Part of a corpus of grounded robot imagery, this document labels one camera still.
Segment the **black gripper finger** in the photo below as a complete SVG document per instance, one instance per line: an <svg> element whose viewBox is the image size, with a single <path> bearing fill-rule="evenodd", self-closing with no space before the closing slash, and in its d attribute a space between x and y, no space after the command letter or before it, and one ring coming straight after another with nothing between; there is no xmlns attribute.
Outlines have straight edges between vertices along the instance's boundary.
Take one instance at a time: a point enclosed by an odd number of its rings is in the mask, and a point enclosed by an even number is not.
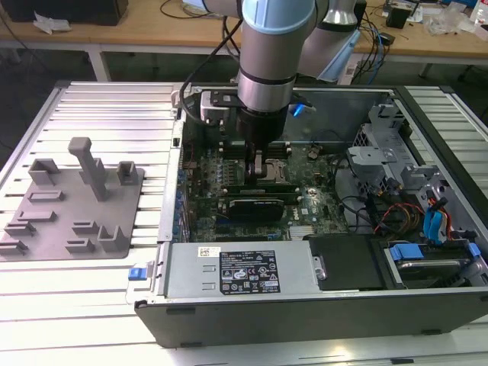
<svg viewBox="0 0 488 366"><path fill-rule="evenodd" d="M264 178L267 175L267 165L266 165L267 152L268 152L268 146L266 144L263 146L257 146L255 148L254 175L256 178Z"/></svg>
<svg viewBox="0 0 488 366"><path fill-rule="evenodd" d="M245 144L245 184L255 184L255 145L253 143Z"/></svg>

